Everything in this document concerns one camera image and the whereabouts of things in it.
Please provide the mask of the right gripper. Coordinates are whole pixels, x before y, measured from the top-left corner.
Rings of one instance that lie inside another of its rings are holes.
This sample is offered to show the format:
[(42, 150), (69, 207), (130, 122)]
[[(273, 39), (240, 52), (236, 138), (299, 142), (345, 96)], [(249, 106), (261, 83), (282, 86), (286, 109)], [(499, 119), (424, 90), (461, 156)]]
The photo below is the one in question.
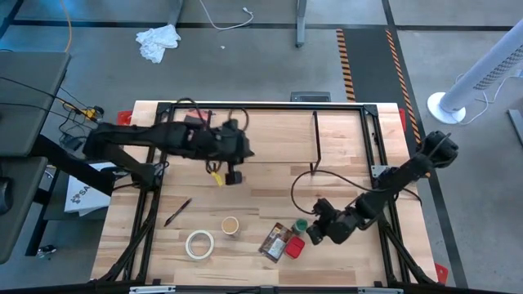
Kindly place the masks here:
[(313, 224), (306, 229), (313, 245), (320, 244), (324, 236), (329, 237), (336, 244), (342, 244), (360, 223), (358, 216), (353, 211), (339, 210), (324, 213), (317, 221), (318, 225)]

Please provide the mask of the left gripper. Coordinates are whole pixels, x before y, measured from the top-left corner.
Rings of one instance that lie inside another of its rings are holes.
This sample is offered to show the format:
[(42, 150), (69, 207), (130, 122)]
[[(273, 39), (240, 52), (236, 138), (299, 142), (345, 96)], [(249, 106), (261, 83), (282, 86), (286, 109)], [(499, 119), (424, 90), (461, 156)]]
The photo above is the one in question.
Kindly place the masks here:
[(199, 131), (199, 156), (211, 161), (243, 163), (255, 153), (237, 119), (229, 119), (219, 127)]

